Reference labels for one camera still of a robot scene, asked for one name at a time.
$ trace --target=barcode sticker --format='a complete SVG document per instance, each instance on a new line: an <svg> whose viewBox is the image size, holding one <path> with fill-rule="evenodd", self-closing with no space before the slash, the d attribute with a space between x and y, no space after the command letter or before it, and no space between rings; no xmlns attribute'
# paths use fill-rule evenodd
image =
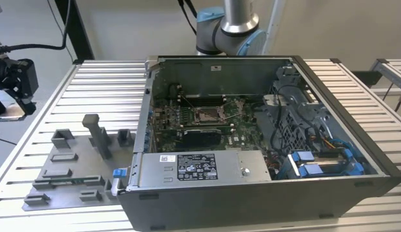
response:
<svg viewBox="0 0 401 232"><path fill-rule="evenodd" d="M210 71L221 71L222 70L222 66L211 66L210 67Z"/></svg>
<svg viewBox="0 0 401 232"><path fill-rule="evenodd" d="M175 162L175 156L161 156L161 162Z"/></svg>

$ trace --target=blue latch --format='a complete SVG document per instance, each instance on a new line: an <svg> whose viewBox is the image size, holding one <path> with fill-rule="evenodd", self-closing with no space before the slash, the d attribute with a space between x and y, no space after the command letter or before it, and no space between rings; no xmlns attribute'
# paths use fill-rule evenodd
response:
<svg viewBox="0 0 401 232"><path fill-rule="evenodd" d="M314 161L314 155L310 151L296 151L292 153L293 161Z"/></svg>
<svg viewBox="0 0 401 232"><path fill-rule="evenodd" d="M114 178L125 178L126 176L127 176L127 169L119 168L113 171Z"/></svg>
<svg viewBox="0 0 401 232"><path fill-rule="evenodd" d="M322 169L318 164L306 164L298 168L301 177L310 177L314 175L324 174Z"/></svg>
<svg viewBox="0 0 401 232"><path fill-rule="evenodd" d="M348 175L362 175L364 174L364 167L358 162L352 162L348 167L346 170L344 172Z"/></svg>
<svg viewBox="0 0 401 232"><path fill-rule="evenodd" d="M354 157L354 156L353 156L353 153L350 152L349 149L345 149L345 150L344 150L344 154L345 154L348 160L352 160L352 158Z"/></svg>

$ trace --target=warning label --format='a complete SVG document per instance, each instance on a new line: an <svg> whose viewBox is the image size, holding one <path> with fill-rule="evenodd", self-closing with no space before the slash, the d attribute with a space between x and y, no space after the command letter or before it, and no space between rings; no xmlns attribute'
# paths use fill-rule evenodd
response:
<svg viewBox="0 0 401 232"><path fill-rule="evenodd" d="M178 155L177 166L177 176L181 181L218 179L214 154Z"/></svg>

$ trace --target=slotted metal workbench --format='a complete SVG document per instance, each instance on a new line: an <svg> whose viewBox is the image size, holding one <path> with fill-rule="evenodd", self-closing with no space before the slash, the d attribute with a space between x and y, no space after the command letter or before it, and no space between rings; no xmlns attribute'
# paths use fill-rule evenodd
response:
<svg viewBox="0 0 401 232"><path fill-rule="evenodd" d="M401 89L401 59L377 59L372 70L381 72Z"/></svg>
<svg viewBox="0 0 401 232"><path fill-rule="evenodd" d="M400 116L342 64L328 59L306 62L401 170ZM52 148L55 129L70 128L74 135L86 135L81 123L86 113L99 113L109 133L137 129L145 70L143 61L86 61L71 68L0 168L0 231L133 231L121 205L31 212L24 212L22 205ZM340 219L190 231L388 230L401 231L401 184L384 197L361 201Z"/></svg>

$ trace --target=black tube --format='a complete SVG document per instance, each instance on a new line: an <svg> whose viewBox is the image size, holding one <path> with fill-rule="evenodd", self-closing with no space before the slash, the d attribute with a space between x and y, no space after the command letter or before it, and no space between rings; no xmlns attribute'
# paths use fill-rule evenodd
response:
<svg viewBox="0 0 401 232"><path fill-rule="evenodd" d="M389 88L388 88L388 90L386 90L386 92L385 92L385 95L384 95L382 101L385 101L386 95L388 95L388 93L389 93L389 91L390 91L390 89L392 89L393 85L394 85L394 83L392 83L392 84L390 84L390 86L389 86Z"/></svg>
<svg viewBox="0 0 401 232"><path fill-rule="evenodd" d="M193 27L193 25L191 25L191 23L190 23L189 17L187 17L187 13L186 13L186 10L185 10L185 3L183 3L183 0L178 0L178 2L179 2L179 6L181 6L181 9L182 9L185 18L186 18L186 20L187 20L189 26L190 26L190 28L191 28L194 34L197 34L195 29L194 29L194 27Z"/></svg>
<svg viewBox="0 0 401 232"><path fill-rule="evenodd" d="M70 9L71 9L71 1L68 0L68 11L67 11L67 16L66 16L66 27L64 27L64 33L63 33L63 44L62 46L52 46L52 45L44 45L44 44L20 44L20 45L14 45L14 46L2 46L0 47L0 53L7 53L12 52L16 50L23 50L28 48L43 48L43 49L51 49L51 50L63 50L67 46L67 26L68 26L68 20L70 20Z"/></svg>
<svg viewBox="0 0 401 232"><path fill-rule="evenodd" d="M189 6L189 9L190 9L190 11L191 11L193 16L194 16L195 18L198 18L198 13L197 13L197 11L195 11L195 8L194 8L194 5L193 5L191 0L185 0L185 2L186 2L186 4L187 4L187 6Z"/></svg>
<svg viewBox="0 0 401 232"><path fill-rule="evenodd" d="M397 103L397 106L396 106L396 112L398 111L400 106L401 106L401 101Z"/></svg>

